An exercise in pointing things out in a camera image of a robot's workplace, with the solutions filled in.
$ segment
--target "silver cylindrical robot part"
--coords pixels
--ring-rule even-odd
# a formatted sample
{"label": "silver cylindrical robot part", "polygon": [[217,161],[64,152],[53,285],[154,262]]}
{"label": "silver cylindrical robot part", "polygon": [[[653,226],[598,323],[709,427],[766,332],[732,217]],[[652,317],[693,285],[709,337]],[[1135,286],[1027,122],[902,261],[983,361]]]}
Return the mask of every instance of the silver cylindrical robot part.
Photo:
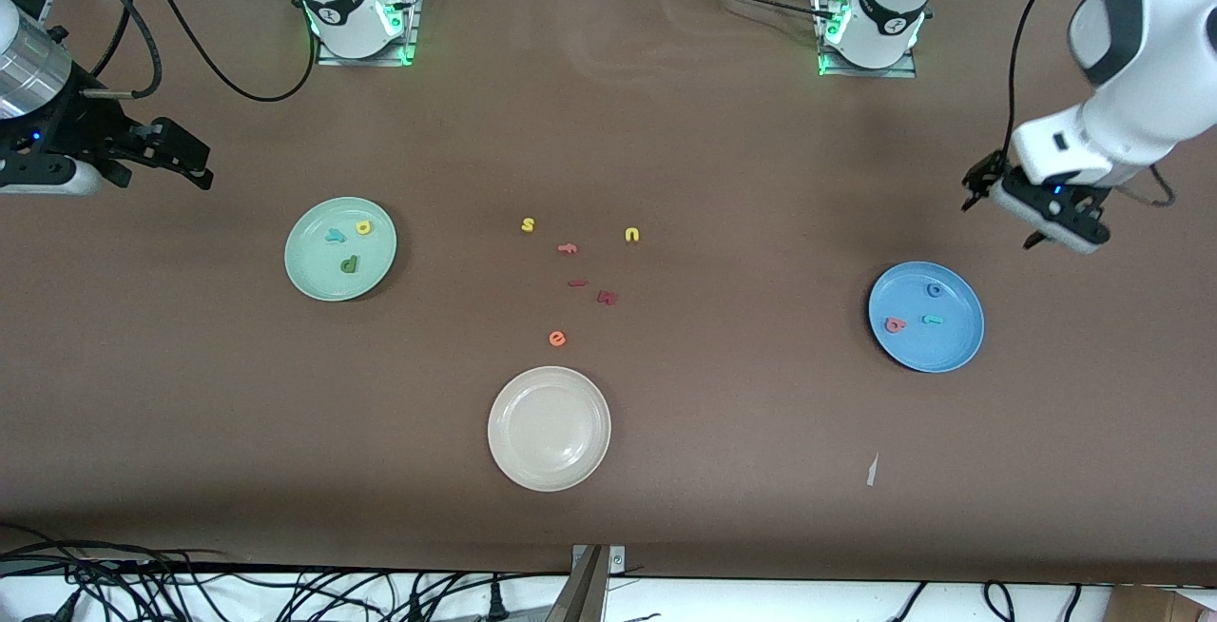
{"label": "silver cylindrical robot part", "polygon": [[0,0],[0,119],[38,111],[72,73],[63,46],[10,0]]}

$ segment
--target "white plate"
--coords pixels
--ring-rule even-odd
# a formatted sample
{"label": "white plate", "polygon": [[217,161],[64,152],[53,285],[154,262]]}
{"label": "white plate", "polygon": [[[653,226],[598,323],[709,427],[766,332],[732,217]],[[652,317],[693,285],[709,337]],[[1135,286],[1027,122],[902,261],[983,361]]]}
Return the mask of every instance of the white plate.
{"label": "white plate", "polygon": [[587,480],[612,436],[604,393],[568,368],[522,372],[499,392],[487,424],[490,454],[512,482],[561,492]]}

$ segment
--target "white paper scrap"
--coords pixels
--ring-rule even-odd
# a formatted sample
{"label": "white paper scrap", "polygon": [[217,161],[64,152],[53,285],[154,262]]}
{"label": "white paper scrap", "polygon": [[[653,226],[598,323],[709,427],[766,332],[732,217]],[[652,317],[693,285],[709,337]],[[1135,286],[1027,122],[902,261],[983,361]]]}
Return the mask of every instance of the white paper scrap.
{"label": "white paper scrap", "polygon": [[870,471],[867,473],[867,486],[875,486],[875,472],[879,471],[879,454],[875,454],[875,461],[870,463]]}

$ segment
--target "table surface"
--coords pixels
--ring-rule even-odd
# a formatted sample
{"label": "table surface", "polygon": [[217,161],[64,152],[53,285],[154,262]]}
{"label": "table surface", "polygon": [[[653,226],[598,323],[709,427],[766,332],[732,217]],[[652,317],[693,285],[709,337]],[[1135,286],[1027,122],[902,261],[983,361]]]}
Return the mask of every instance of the table surface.
{"label": "table surface", "polygon": [[[807,21],[748,2],[426,0],[414,67],[319,67],[269,106],[138,1],[166,80],[128,112],[207,141],[215,185],[138,168],[4,198],[0,515],[260,562],[560,570],[623,543],[657,575],[1217,583],[1213,136],[1163,163],[1173,209],[1114,198],[1090,258],[959,213],[1025,0],[933,0],[916,80],[818,77]],[[1022,118],[1087,96],[1076,1],[1032,16]],[[287,0],[181,6],[248,89],[299,73]],[[88,66],[116,18],[58,0],[51,23]],[[144,58],[131,29],[105,80],[142,85]],[[400,246],[376,291],[325,304],[282,246],[337,196],[386,207]],[[985,307],[947,375],[867,326],[874,280],[919,259]],[[613,418],[556,494],[486,441],[495,393],[548,363]]]}

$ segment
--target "cable connector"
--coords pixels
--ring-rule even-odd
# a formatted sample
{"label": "cable connector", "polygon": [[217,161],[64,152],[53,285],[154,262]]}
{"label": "cable connector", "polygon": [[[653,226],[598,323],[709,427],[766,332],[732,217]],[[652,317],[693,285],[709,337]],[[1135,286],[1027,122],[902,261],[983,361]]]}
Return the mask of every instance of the cable connector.
{"label": "cable connector", "polygon": [[490,611],[486,613],[487,622],[503,622],[505,618],[511,617],[507,609],[503,605],[503,592],[499,588],[499,575],[492,575],[490,577]]}

